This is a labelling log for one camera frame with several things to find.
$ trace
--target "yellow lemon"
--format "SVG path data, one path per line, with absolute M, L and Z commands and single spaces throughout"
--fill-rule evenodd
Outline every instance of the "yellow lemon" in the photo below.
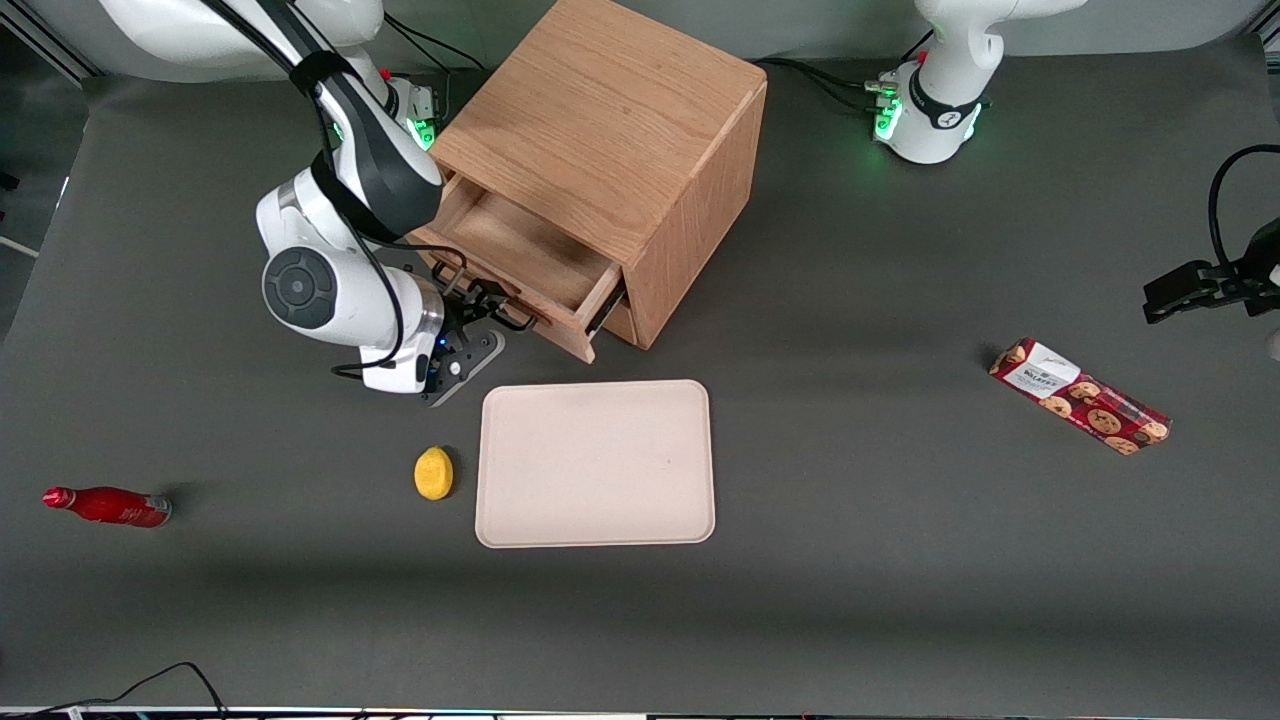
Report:
M 453 462 L 444 448 L 433 447 L 419 456 L 413 465 L 413 484 L 428 500 L 442 500 L 453 487 Z

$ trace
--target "black cable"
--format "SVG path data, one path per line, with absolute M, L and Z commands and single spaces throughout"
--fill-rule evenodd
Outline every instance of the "black cable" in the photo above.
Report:
M 365 240 L 369 241 L 369 242 L 372 242 L 374 245 L 376 245 L 379 247 L 388 247 L 390 250 L 412 250 L 412 251 L 416 251 L 416 252 L 421 252 L 422 250 L 428 250 L 428 251 L 431 251 L 431 252 L 448 252 L 449 255 L 453 255 L 454 258 L 458 259 L 458 266 L 460 266 L 460 269 L 462 272 L 466 272 L 466 269 L 467 269 L 467 256 L 463 255 L 461 250 L 458 250 L 456 247 L 449 247 L 448 245 L 425 245 L 425 243 L 413 245 L 413 243 L 408 243 L 408 242 L 406 242 L 406 243 L 385 242 L 385 241 L 381 241 L 381 240 L 375 240 L 372 237 L 366 237 Z
M 394 29 L 396 32 L 398 32 L 401 35 L 401 37 L 403 37 L 404 40 L 407 40 L 410 45 L 412 45 L 413 47 L 417 47 L 419 53 L 426 55 L 428 59 L 430 59 L 433 63 L 435 63 L 435 67 L 440 68 L 440 72 L 444 73 L 444 111 L 440 113 L 440 120 L 447 119 L 449 117 L 449 111 L 452 109 L 451 99 L 449 99 L 449 95 L 451 95 L 449 91 L 452 90 L 453 70 L 451 70 L 449 68 L 444 67 L 444 63 L 442 63 L 435 55 L 431 55 L 426 50 L 426 47 L 422 47 L 421 45 L 419 45 L 417 41 L 413 40 L 408 35 L 408 32 L 406 32 L 407 28 L 402 28 L 401 26 L 398 26 L 396 23 L 387 23 L 387 24 L 389 24 L 392 29 Z
M 79 707 L 79 706 L 83 706 L 83 705 L 111 705 L 113 702 L 120 702 L 122 700 L 127 698 L 133 691 L 141 688 L 142 685 L 150 683 L 151 680 L 155 680 L 156 678 L 159 678 L 159 676 L 161 676 L 161 675 L 164 675 L 164 674 L 166 674 L 166 673 L 169 673 L 172 670 L 177 670 L 178 667 L 189 667 L 191 671 L 195 673 L 197 678 L 200 678 L 200 682 L 204 683 L 204 685 L 205 685 L 205 691 L 209 692 L 209 698 L 214 701 L 214 707 L 218 708 L 218 717 L 220 720 L 227 720 L 227 706 L 223 705 L 223 698 L 218 697 L 218 691 L 214 689 L 212 683 L 209 682 L 209 678 L 206 678 L 205 674 L 201 673 L 200 667 L 197 667 L 195 662 L 188 662 L 186 660 L 183 660 L 182 662 L 174 662 L 173 665 L 165 667 L 164 670 L 160 670 L 159 673 L 152 673 L 152 674 L 147 675 L 146 678 L 142 678 L 141 680 L 138 680 L 137 683 L 133 683 L 123 693 L 120 693 L 120 694 L 118 694 L 115 697 L 90 697 L 90 698 L 84 698 L 84 700 L 77 700 L 77 701 L 73 701 L 73 702 L 64 702 L 61 705 L 54 705 L 54 706 L 46 707 L 44 710 L 36 710 L 33 712 L 23 712 L 20 715 L 6 715 L 5 717 L 13 719 L 13 720 L 23 719 L 23 717 L 37 717 L 40 715 L 47 715 L 50 712 L 58 712 L 59 710 L 67 710 L 69 707 Z
M 847 87 L 847 88 L 854 88 L 854 87 L 860 88 L 861 87 L 860 85 L 855 85 L 855 83 L 851 83 L 850 81 L 845 81 L 845 79 L 837 78 L 836 76 L 832 76 L 829 73 L 819 70 L 818 68 L 814 68 L 813 65 L 809 65 L 808 63 L 801 63 L 799 60 L 791 60 L 788 58 L 762 58 L 762 59 L 756 60 L 755 63 L 758 65 L 780 65 L 780 67 L 785 67 L 785 68 L 792 68 L 795 70 L 799 70 L 804 77 L 809 78 L 809 81 L 812 83 L 817 85 L 818 90 L 822 90 L 832 100 L 835 100 L 836 102 L 840 102 L 845 108 L 849 108 L 851 110 L 858 110 L 858 111 L 863 111 L 863 110 L 865 110 L 868 108 L 868 105 L 859 105 L 858 102 L 854 102 L 854 101 L 849 100 L 847 97 L 842 97 L 832 87 L 829 87 L 827 85 L 827 82 L 835 82 L 835 83 L 838 83 L 841 87 Z
M 929 32 L 924 33 L 924 37 L 922 37 L 919 41 L 916 41 L 916 44 L 913 45 L 910 50 L 908 50 L 906 53 L 902 53 L 902 56 L 899 58 L 897 61 L 899 63 L 905 63 L 905 61 L 910 60 L 911 59 L 911 54 L 915 53 L 916 50 L 919 50 L 922 45 L 924 45 L 925 42 L 928 42 L 931 37 L 933 37 L 933 28 L 929 28 Z
M 462 58 L 466 58 L 467 60 L 471 60 L 471 63 L 475 64 L 475 67 L 479 68 L 479 69 L 481 69 L 481 70 L 486 70 L 488 69 L 488 68 L 484 67 L 484 63 L 481 63 L 480 60 L 476 60 L 472 55 L 470 55 L 467 53 L 463 53 L 462 50 L 458 50 L 457 47 L 449 45 L 448 42 L 444 42 L 443 40 L 436 40 L 436 38 L 431 37 L 430 35 L 426 35 L 425 32 L 419 32 L 419 31 L 408 27 L 407 24 L 404 24 L 403 22 L 401 22 L 398 18 L 396 18 L 390 13 L 383 13 L 383 17 L 387 18 L 387 23 L 388 24 L 390 24 L 393 27 L 398 27 L 399 29 L 403 29 L 404 32 L 416 35 L 417 37 L 421 37 L 422 40 L 425 40 L 425 41 L 428 41 L 428 42 L 430 42 L 433 45 L 439 45 L 440 47 L 444 47 L 445 50 L 453 53 L 454 55 L 461 55 Z
M 851 81 L 851 79 L 845 79 L 842 77 L 836 77 L 836 76 L 828 73 L 827 70 L 824 70 L 822 68 L 818 68 L 815 65 L 810 65 L 809 63 L 804 63 L 801 60 L 792 60 L 791 58 L 760 58 L 755 63 L 758 65 L 781 65 L 783 68 L 794 68 L 794 69 L 797 69 L 797 70 L 800 70 L 800 72 L 803 72 L 805 74 L 814 76 L 814 77 L 817 77 L 819 79 L 823 79 L 826 82 L 829 82 L 831 85 L 836 85 L 836 86 L 840 86 L 840 87 L 847 87 L 847 88 L 851 88 L 851 90 L 861 90 L 863 88 L 863 83 L 860 83 L 860 82 L 855 82 L 855 81 Z
M 399 27 L 399 26 L 397 26 L 394 23 L 390 23 L 390 26 L 392 26 L 392 29 L 394 29 L 396 32 L 398 32 L 401 35 L 401 37 L 403 37 L 404 40 L 407 40 L 410 45 L 412 45 L 413 47 L 417 47 L 419 53 L 426 55 L 426 58 L 429 60 L 431 60 L 433 63 L 435 63 L 435 67 L 440 68 L 442 73 L 444 73 L 445 76 L 453 73 L 453 70 L 451 70 L 449 68 L 444 67 L 444 63 L 442 63 L 435 55 L 431 55 L 431 53 L 428 51 L 426 47 L 422 47 L 421 45 L 419 45 L 417 41 L 413 40 L 413 37 L 404 31 L 404 28 L 402 28 L 402 27 Z
M 320 137 L 324 140 L 324 161 L 329 165 L 329 169 L 333 169 L 333 142 L 329 141 L 329 126 L 324 120 L 324 111 L 320 109 L 320 104 L 312 99 L 311 106 L 315 108 L 316 122 L 320 126 Z M 347 231 L 349 231 L 351 236 L 356 240 L 356 245 L 360 246 L 360 250 L 364 251 L 369 264 L 372 265 L 374 272 L 378 273 L 378 279 L 381 281 L 383 288 L 387 290 L 387 299 L 392 301 L 392 313 L 396 315 L 396 343 L 392 346 L 392 351 L 388 352 L 385 357 L 371 363 L 347 363 L 329 368 L 330 373 L 340 378 L 362 380 L 364 375 L 358 373 L 360 370 L 385 365 L 399 355 L 401 346 L 404 343 L 404 311 L 401 309 L 399 297 L 396 296 L 396 288 L 392 287 L 390 278 L 387 277 L 387 270 L 383 269 L 383 264 L 378 261 L 378 258 L 374 258 L 374 251 L 370 250 L 369 245 L 365 242 L 365 236 L 357 232 L 356 228 L 351 225 L 351 222 L 342 215 L 342 213 L 337 213 L 337 215 L 342 218 L 343 224 L 347 225 Z
M 1213 255 L 1217 256 L 1217 264 L 1224 272 L 1226 272 L 1228 277 L 1231 278 L 1236 287 L 1249 292 L 1253 297 L 1261 297 L 1261 293 L 1258 293 L 1256 288 L 1248 288 L 1240 281 L 1240 273 L 1235 269 L 1235 263 L 1231 263 L 1231 260 L 1228 259 L 1226 250 L 1222 247 L 1222 229 L 1217 224 L 1217 197 L 1222 191 L 1222 179 L 1226 178 L 1228 170 L 1230 170 L 1231 165 L 1235 165 L 1240 158 L 1253 155 L 1256 152 L 1275 152 L 1280 155 L 1280 145 L 1251 145 L 1236 150 L 1235 152 L 1231 152 L 1226 160 L 1222 160 L 1217 172 L 1213 173 L 1213 182 L 1208 186 L 1208 240 L 1213 243 Z

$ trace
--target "wooden box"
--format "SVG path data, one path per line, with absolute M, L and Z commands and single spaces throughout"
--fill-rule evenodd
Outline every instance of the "wooden box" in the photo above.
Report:
M 586 363 L 602 322 L 648 348 L 746 204 L 764 90 L 621 5 L 559 0 L 431 147 L 449 181 L 410 240 L 465 252 Z

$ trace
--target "cookie package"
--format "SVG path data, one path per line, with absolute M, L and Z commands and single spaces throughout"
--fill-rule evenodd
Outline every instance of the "cookie package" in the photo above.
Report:
M 991 374 L 1120 455 L 1169 437 L 1169 418 L 1029 337 L 1006 350 Z

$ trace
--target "open drawer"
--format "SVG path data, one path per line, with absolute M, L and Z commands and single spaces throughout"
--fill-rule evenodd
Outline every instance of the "open drawer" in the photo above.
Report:
M 535 318 L 535 332 L 585 363 L 595 360 L 591 338 L 602 325 L 634 342 L 630 309 L 618 301 L 625 288 L 617 263 L 461 174 L 444 186 L 435 220 L 407 238 L 461 251 L 466 279 L 497 281 L 511 296 L 512 316 Z M 457 272 L 449 252 L 422 256 Z

